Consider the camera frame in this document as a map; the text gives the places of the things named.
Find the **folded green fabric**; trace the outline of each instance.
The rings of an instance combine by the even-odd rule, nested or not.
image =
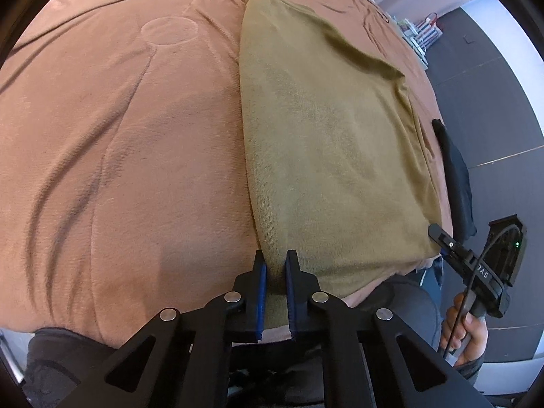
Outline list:
[[[240,91],[251,205],[269,267],[267,327],[287,323],[296,249],[345,297],[439,253],[440,205],[402,73],[309,8],[248,0]]]

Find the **white wall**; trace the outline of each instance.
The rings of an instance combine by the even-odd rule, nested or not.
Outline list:
[[[462,8],[510,65],[544,132],[544,62],[529,37],[499,0],[474,0]]]

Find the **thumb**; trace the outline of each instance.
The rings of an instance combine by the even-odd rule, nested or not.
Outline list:
[[[474,343],[485,345],[488,342],[489,332],[485,318],[475,318],[471,313],[467,313],[463,326],[471,334]]]

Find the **device handle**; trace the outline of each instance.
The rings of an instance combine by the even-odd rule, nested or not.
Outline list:
[[[467,300],[464,303],[464,306],[461,309],[461,321],[464,320],[467,313],[470,311],[470,313],[478,319],[485,318],[485,315],[487,313],[485,306],[476,299],[476,293],[474,291],[469,290],[469,295],[467,296]],[[456,350],[452,351],[451,353],[448,353],[445,357],[445,360],[448,364],[451,366],[455,365],[457,360],[459,359],[459,356],[463,354],[463,351],[466,349],[467,345],[472,340],[472,336],[470,333],[467,333],[467,335],[464,337],[464,339],[461,342],[461,346],[457,348]]]

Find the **bed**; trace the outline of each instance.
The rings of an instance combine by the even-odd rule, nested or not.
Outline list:
[[[399,69],[451,214],[432,87],[371,0],[289,0]],[[111,346],[229,291],[260,248],[239,48],[246,0],[51,0],[0,70],[0,326]],[[357,305],[414,259],[342,296]],[[269,331],[280,340],[285,327]]]

